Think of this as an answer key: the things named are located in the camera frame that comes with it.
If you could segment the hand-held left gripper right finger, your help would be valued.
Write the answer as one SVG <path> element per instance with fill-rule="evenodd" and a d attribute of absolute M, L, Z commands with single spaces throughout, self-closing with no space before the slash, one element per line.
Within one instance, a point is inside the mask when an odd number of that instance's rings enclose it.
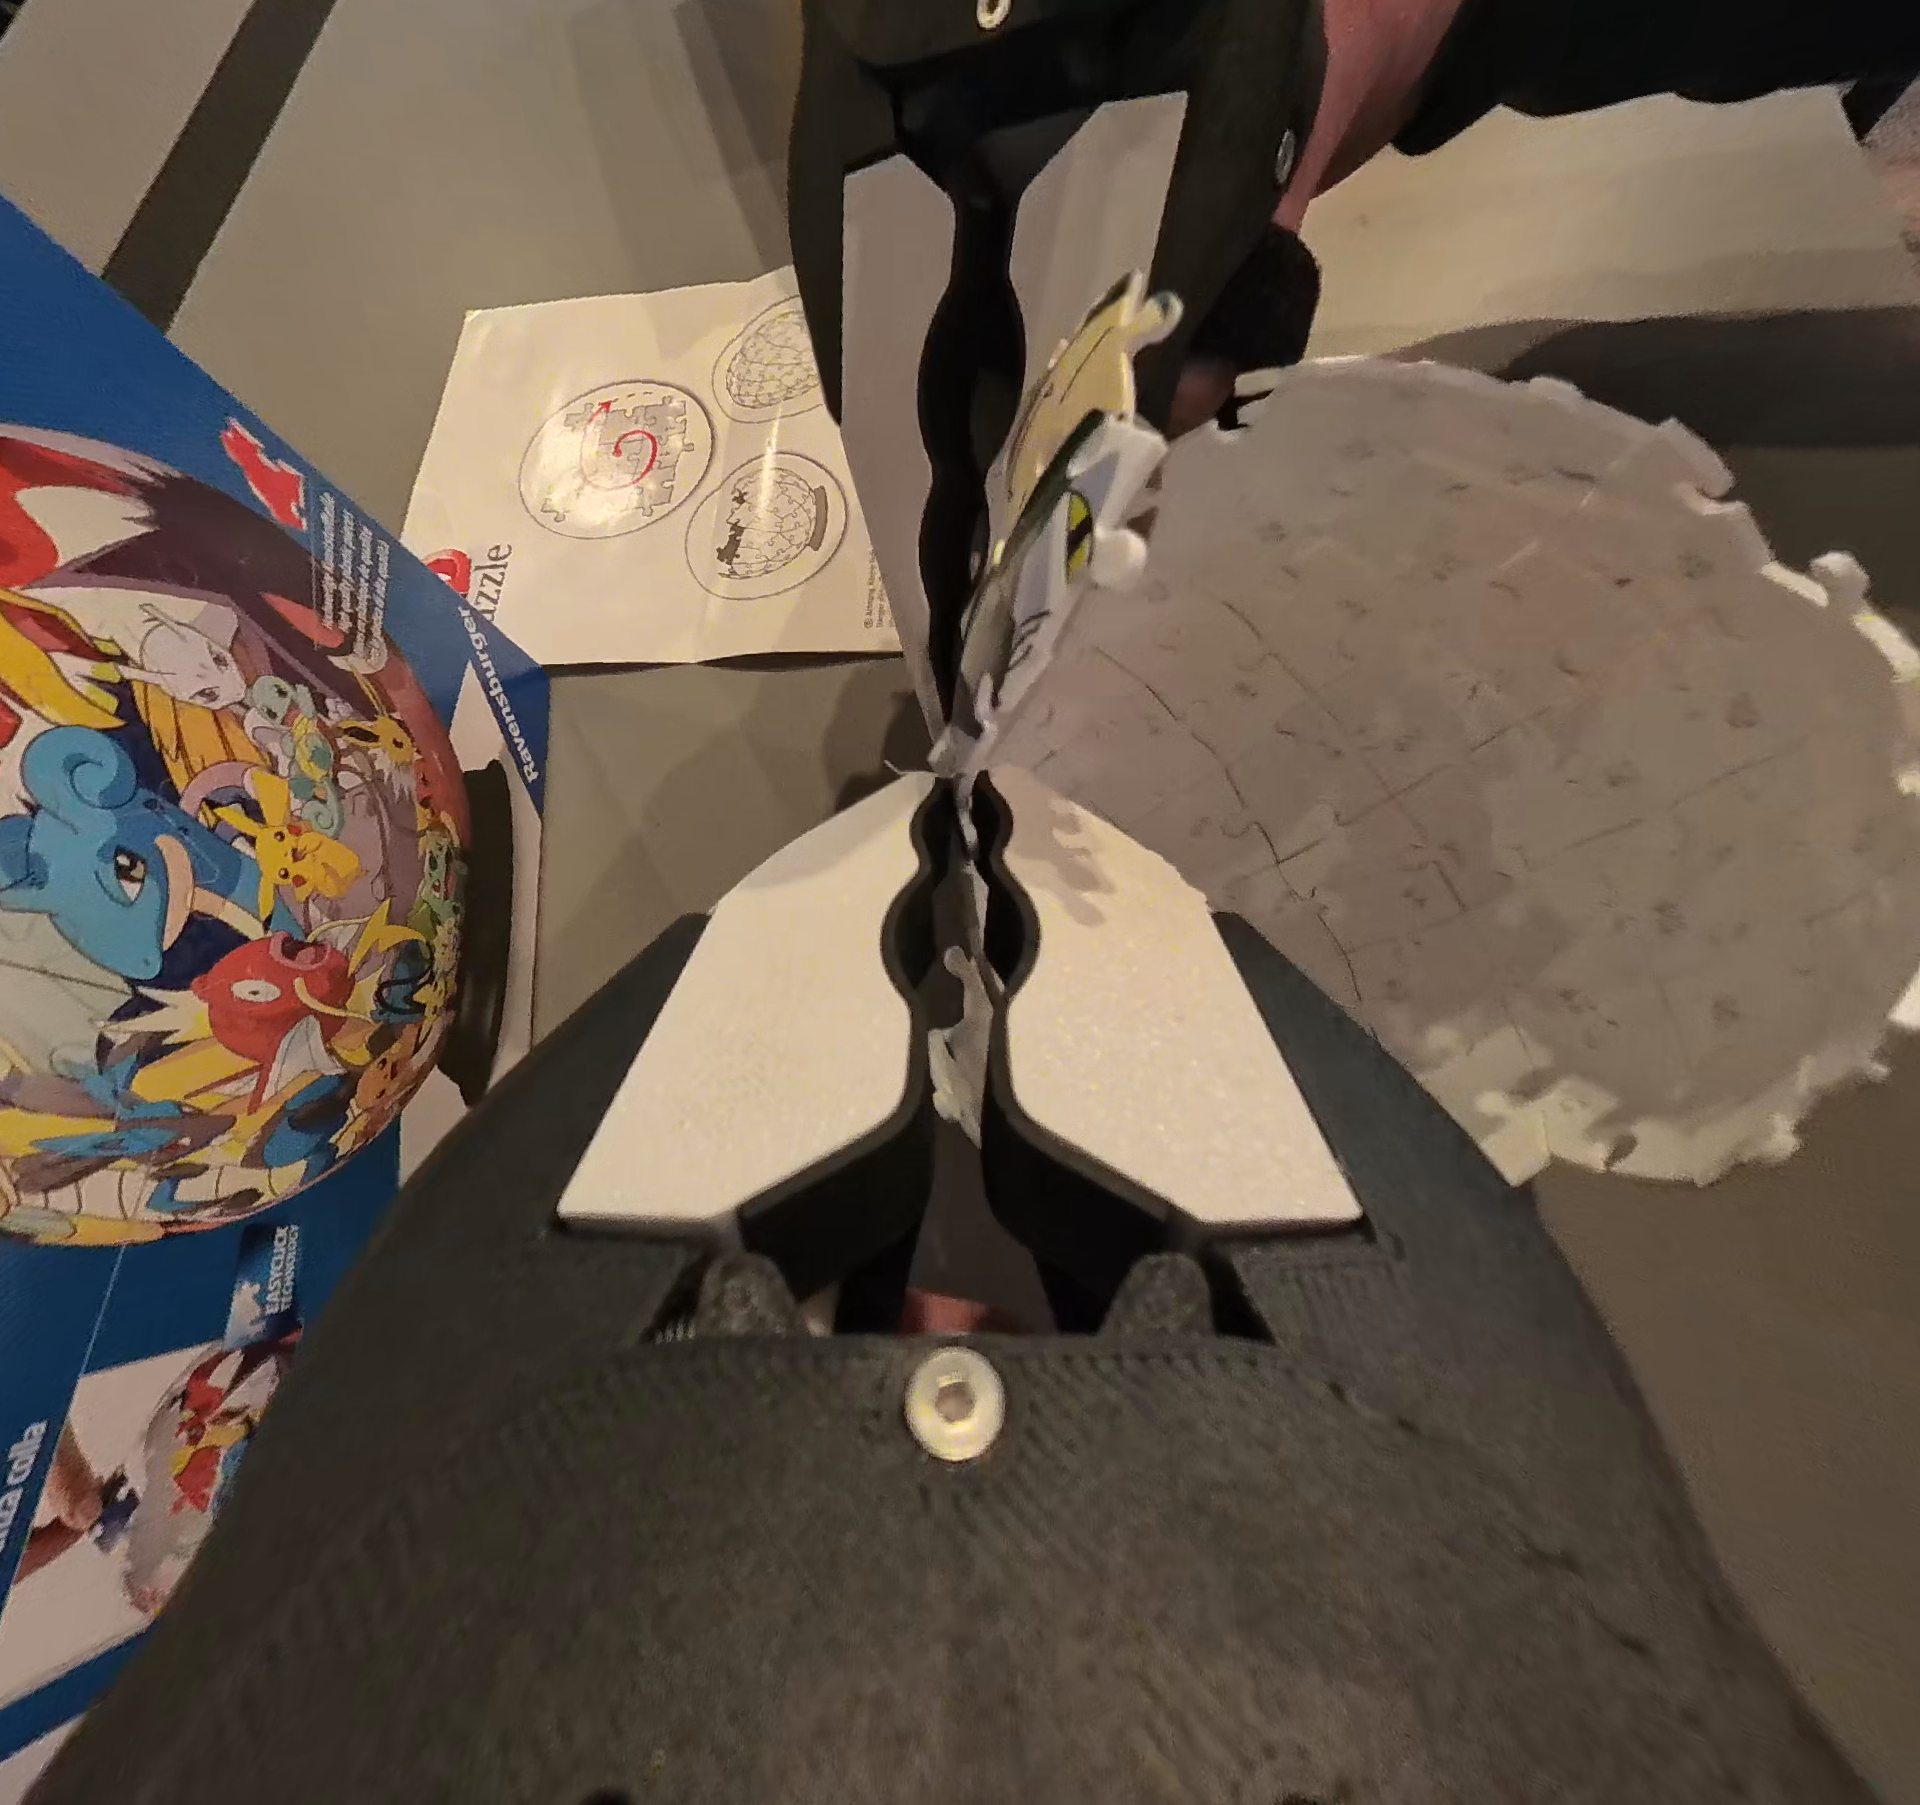
<path fill-rule="evenodd" d="M 1148 1258 L 1361 1224 L 1236 959 L 1241 929 L 1031 772 L 973 781 L 984 1193 L 1049 1314 L 1098 1330 Z"/>

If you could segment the black flat strip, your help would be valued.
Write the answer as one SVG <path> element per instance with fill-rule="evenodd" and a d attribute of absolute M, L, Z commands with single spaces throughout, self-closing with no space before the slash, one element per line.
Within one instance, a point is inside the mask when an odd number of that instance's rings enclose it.
<path fill-rule="evenodd" d="M 250 0 L 100 278 L 174 331 L 338 0 Z"/>

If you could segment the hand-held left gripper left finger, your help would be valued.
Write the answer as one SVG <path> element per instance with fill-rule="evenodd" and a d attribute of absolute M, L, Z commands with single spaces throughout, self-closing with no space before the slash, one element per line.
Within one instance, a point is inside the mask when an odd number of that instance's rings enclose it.
<path fill-rule="evenodd" d="M 906 772 L 780 847 L 700 924 L 558 1224 L 765 1258 L 830 1330 L 897 1330 L 938 1174 L 938 895 L 950 789 Z"/>

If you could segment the colourful puzzle piece chunk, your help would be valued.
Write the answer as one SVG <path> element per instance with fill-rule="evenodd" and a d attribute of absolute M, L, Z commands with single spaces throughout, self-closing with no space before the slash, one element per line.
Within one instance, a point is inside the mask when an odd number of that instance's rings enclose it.
<path fill-rule="evenodd" d="M 961 796 L 1037 695 L 1071 619 L 1148 565 L 1140 517 L 1168 444 L 1140 415 L 1140 353 L 1181 311 L 1173 291 L 1125 275 L 1062 336 L 986 469 L 986 547 L 961 619 L 957 709 L 930 746 L 930 769 Z"/>

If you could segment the person's right hand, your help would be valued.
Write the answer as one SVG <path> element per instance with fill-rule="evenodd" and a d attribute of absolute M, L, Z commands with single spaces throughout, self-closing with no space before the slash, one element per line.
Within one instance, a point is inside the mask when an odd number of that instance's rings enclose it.
<path fill-rule="evenodd" d="M 1277 224 L 1298 235 L 1308 205 L 1375 159 L 1416 109 L 1425 70 L 1462 0 L 1320 0 L 1324 77 L 1308 148 Z"/>

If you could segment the partly built puzzle ball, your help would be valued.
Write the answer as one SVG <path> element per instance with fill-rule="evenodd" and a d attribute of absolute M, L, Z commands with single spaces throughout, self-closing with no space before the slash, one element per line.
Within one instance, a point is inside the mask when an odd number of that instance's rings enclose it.
<path fill-rule="evenodd" d="M 1686 427 L 1308 363 L 1140 496 L 1142 574 L 1071 604 L 978 788 L 1040 1121 L 1224 1033 L 1230 913 L 1510 1185 L 1784 1162 L 1914 1048 L 1914 650 Z"/>

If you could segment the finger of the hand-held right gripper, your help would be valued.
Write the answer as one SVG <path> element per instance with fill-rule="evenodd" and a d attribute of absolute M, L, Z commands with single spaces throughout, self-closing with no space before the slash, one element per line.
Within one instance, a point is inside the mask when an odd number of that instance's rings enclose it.
<path fill-rule="evenodd" d="M 1010 278 L 1037 166 L 986 148 L 938 181 L 910 155 L 845 181 L 839 444 L 926 741 L 962 702 L 962 613 L 986 557 L 986 469 L 1022 392 Z"/>
<path fill-rule="evenodd" d="M 1100 106 L 1022 187 L 1010 237 L 1022 376 L 998 485 L 1037 485 L 1089 411 L 1140 408 L 1133 353 L 1168 313 L 1148 271 L 1185 115 L 1185 96 Z"/>

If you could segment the white instruction leaflet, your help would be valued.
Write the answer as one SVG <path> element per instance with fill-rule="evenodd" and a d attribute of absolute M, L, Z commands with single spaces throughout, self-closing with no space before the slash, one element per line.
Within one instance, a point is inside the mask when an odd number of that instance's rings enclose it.
<path fill-rule="evenodd" d="M 401 545 L 540 665 L 898 650 L 791 264 L 469 311 Z"/>

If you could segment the blue puzzle box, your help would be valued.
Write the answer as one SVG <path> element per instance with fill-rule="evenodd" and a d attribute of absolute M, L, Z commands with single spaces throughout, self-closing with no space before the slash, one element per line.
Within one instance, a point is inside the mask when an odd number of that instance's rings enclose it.
<path fill-rule="evenodd" d="M 548 682 L 0 211 L 2 1800 L 530 1048 Z"/>

